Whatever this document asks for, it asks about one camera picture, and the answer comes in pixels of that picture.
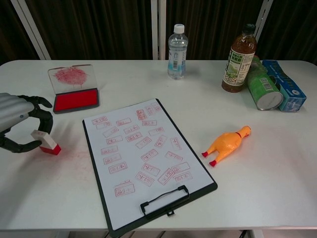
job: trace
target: rubber chicken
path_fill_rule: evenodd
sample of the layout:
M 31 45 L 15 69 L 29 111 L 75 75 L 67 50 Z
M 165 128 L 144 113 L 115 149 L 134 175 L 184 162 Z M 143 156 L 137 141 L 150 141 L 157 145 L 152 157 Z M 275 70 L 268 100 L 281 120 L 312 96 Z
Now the rubber chicken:
M 219 152 L 218 156 L 215 160 L 209 162 L 209 164 L 214 167 L 223 158 L 237 149 L 241 145 L 242 139 L 250 134 L 251 128 L 248 126 L 242 127 L 238 132 L 226 132 L 219 136 L 209 147 L 209 149 L 202 153 L 202 155 L 207 157 L 210 153 L 217 150 Z

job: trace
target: robotic hand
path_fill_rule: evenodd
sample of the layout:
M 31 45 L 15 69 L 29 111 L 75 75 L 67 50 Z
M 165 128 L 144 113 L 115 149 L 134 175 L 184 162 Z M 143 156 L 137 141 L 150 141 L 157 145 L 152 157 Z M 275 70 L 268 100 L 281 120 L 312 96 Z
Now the robotic hand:
M 8 93 L 0 93 L 0 147 L 13 153 L 23 153 L 42 144 L 41 141 L 35 140 L 20 145 L 5 137 L 11 127 L 28 117 L 40 119 L 38 130 L 49 134 L 53 126 L 53 117 L 50 112 L 42 110 L 39 104 L 47 108 L 52 107 L 49 101 L 42 97 L 14 96 Z

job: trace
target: clipboard clip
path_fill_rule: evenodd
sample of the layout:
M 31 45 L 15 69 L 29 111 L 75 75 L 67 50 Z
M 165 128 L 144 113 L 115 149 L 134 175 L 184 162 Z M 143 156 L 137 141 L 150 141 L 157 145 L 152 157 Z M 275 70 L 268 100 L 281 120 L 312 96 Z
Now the clipboard clip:
M 157 200 L 157 199 L 159 199 L 159 198 L 161 198 L 161 197 L 163 197 L 163 196 L 165 196 L 165 195 L 169 195 L 169 194 L 171 194 L 171 193 L 173 193 L 173 192 L 181 191 L 181 190 L 184 190 L 184 191 L 187 193 L 187 195 L 184 196 L 184 197 L 181 197 L 181 198 L 177 199 L 176 201 L 174 201 L 174 202 L 172 202 L 172 203 L 169 203 L 169 204 L 166 205 L 165 207 L 162 207 L 162 208 L 160 208 L 160 209 L 158 209 L 158 210 L 156 210 L 156 211 L 153 211 L 153 212 L 151 212 L 151 213 L 149 213 L 149 214 L 146 214 L 145 207 L 148 206 L 151 202 L 154 202 L 155 200 Z M 175 213 L 174 213 L 174 210 L 173 210 L 174 207 L 177 207 L 178 205 L 182 204 L 184 201 L 186 201 L 186 200 L 188 200 L 188 199 L 189 199 L 189 191 L 188 191 L 188 188 L 187 188 L 185 185 L 182 185 L 182 186 L 178 187 L 177 189 L 174 189 L 174 190 L 172 190 L 172 191 L 165 192 L 165 193 L 161 194 L 160 196 L 158 196 L 158 197 L 152 199 L 151 201 L 142 203 L 142 204 L 140 205 L 140 207 L 141 207 L 141 210 L 142 210 L 144 216 L 145 216 L 147 219 L 151 219 L 151 218 L 153 218 L 153 217 L 156 217 L 157 215 L 160 215 L 161 213 L 166 213 L 167 216 L 169 217 L 169 216 L 172 216 L 172 215 L 175 214 Z

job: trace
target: black clipboard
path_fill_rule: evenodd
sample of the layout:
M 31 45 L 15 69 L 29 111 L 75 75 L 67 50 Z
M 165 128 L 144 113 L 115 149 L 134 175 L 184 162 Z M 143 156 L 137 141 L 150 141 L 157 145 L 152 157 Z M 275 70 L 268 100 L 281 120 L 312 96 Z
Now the black clipboard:
M 194 152 L 193 148 L 189 145 L 188 141 L 185 139 L 185 137 L 183 136 L 183 134 L 180 132 L 180 130 L 178 129 L 178 127 L 176 126 L 176 124 L 174 123 L 174 121 L 172 120 L 172 118 L 169 116 L 169 114 L 167 113 L 167 111 L 165 110 L 165 108 L 163 107 L 163 105 L 160 103 L 160 101 L 158 99 L 156 99 L 156 101 L 158 102 L 158 104 L 161 106 L 161 108 L 163 109 L 164 113 L 167 115 L 167 117 L 169 118 L 170 122 L 173 124 L 173 126 L 175 127 L 175 129 L 178 131 L 178 133 L 180 134 L 180 136 L 183 138 L 183 140 L 185 141 L 186 145 L 189 147 L 189 149 L 191 150 L 191 152 L 193 153 L 193 155 L 196 157 L 196 159 L 198 160 L 198 162 L 200 163 L 200 165 L 204 168 L 204 170 L 206 171 L 206 173 L 210 176 L 210 178 L 212 179 L 213 183 L 205 186 L 199 190 L 197 190 L 196 192 L 193 193 L 189 193 L 188 189 L 186 188 L 186 186 L 180 186 L 175 188 L 175 190 L 172 191 L 167 191 L 164 194 L 161 194 L 158 197 L 153 197 L 153 198 L 149 198 L 152 199 L 151 201 L 145 201 L 144 203 L 140 204 L 140 208 L 142 210 L 142 212 L 144 213 L 144 217 L 135 220 L 134 222 L 131 222 L 117 230 L 114 230 L 112 228 L 112 224 L 111 224 L 111 220 L 110 220 L 110 216 L 109 216 L 109 212 L 108 212 L 108 208 L 106 205 L 106 200 L 104 197 L 104 193 L 102 190 L 102 186 L 101 186 L 101 182 L 99 179 L 99 175 L 98 175 L 98 171 L 97 171 L 97 166 L 95 163 L 95 159 L 93 156 L 93 151 L 89 142 L 89 137 L 88 137 L 88 133 L 87 133 L 87 129 L 86 129 L 86 125 L 85 122 L 83 120 L 83 126 L 84 126 L 84 131 L 85 131 L 85 135 L 86 135 L 86 139 L 87 139 L 87 143 L 88 143 L 88 148 L 89 148 L 89 153 L 92 159 L 92 164 L 93 164 L 93 168 L 95 171 L 95 176 L 96 176 L 96 180 L 97 180 L 97 185 L 98 185 L 98 189 L 99 189 L 99 193 L 100 193 L 100 197 L 102 200 L 102 204 L 103 204 L 103 208 L 104 208 L 104 212 L 105 212 L 105 216 L 106 216 L 106 222 L 107 222 L 107 226 L 108 226 L 108 230 L 109 230 L 109 234 L 111 235 L 111 237 L 115 238 L 115 237 L 120 237 L 122 235 L 124 235 L 125 233 L 132 231 L 150 221 L 155 220 L 158 217 L 161 217 L 163 215 L 167 215 L 167 216 L 171 216 L 174 215 L 174 210 L 184 206 L 185 204 L 192 202 L 212 191 L 215 191 L 218 188 L 217 183 L 215 182 L 215 180 L 212 178 L 212 176 L 209 174 L 209 172 L 207 171 L 207 169 L 205 168 L 205 166 L 203 165 L 203 163 L 200 161 L 200 159 L 198 158 L 198 156 L 196 155 L 196 153 Z M 149 214 L 146 213 L 146 206 L 148 205 L 148 203 L 151 203 L 157 199 L 159 199 L 161 196 L 166 195 L 166 194 L 170 194 L 172 192 L 175 192 L 177 190 L 184 190 L 187 195 L 177 199 L 176 201 L 173 201 L 172 203 L 167 204 L 164 207 L 161 207 L 158 210 L 155 210 Z

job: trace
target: bottle cap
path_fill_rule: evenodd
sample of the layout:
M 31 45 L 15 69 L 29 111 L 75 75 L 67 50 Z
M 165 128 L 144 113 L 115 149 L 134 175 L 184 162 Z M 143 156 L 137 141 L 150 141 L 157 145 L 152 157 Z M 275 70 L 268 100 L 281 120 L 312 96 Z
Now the bottle cap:
M 185 26 L 183 24 L 176 24 L 174 26 L 174 33 L 183 34 L 185 32 Z
M 256 31 L 255 24 L 246 24 L 242 30 L 243 33 L 253 34 Z

